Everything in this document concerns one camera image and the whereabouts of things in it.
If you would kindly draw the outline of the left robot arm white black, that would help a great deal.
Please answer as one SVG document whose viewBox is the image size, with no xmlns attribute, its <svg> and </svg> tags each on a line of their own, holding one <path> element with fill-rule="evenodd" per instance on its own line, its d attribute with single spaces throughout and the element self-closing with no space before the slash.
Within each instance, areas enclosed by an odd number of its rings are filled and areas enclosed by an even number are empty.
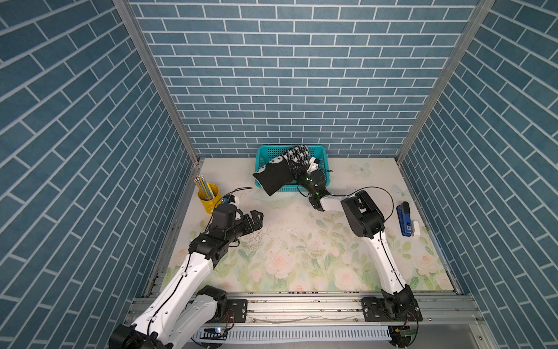
<svg viewBox="0 0 558 349">
<path fill-rule="evenodd" d="M 200 285 L 225 257 L 232 243 L 262 229 L 264 214 L 245 214 L 235 204 L 214 209 L 206 229 L 159 296 L 129 326 L 119 325 L 109 348 L 183 348 L 207 322 L 225 315 L 227 292 Z"/>
</svg>

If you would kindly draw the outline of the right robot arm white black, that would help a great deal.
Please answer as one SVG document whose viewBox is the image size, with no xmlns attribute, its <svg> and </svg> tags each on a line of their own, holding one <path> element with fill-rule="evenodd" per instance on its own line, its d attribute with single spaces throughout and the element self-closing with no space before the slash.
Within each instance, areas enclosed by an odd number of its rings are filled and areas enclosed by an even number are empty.
<svg viewBox="0 0 558 349">
<path fill-rule="evenodd" d="M 389 321 L 422 320 L 418 301 L 411 286 L 399 271 L 387 243 L 384 216 L 378 205 L 367 192 L 375 186 L 359 188 L 349 194 L 334 194 L 327 189 L 326 175 L 315 170 L 294 176 L 296 184 L 308 192 L 312 207 L 321 212 L 341 212 L 347 219 L 351 231 L 371 251 L 379 275 L 382 297 L 376 308 L 382 312 L 380 319 Z"/>
</svg>

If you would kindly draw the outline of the black white smiley scarf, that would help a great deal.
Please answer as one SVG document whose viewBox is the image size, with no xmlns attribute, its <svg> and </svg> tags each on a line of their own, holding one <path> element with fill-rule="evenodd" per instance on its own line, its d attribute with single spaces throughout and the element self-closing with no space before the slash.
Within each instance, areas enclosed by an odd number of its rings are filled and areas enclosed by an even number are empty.
<svg viewBox="0 0 558 349">
<path fill-rule="evenodd" d="M 282 151 L 277 157 L 262 165 L 253 177 L 272 196 L 283 186 L 295 181 L 295 172 L 307 170 L 310 165 L 310 150 L 306 145 L 296 145 Z"/>
</svg>

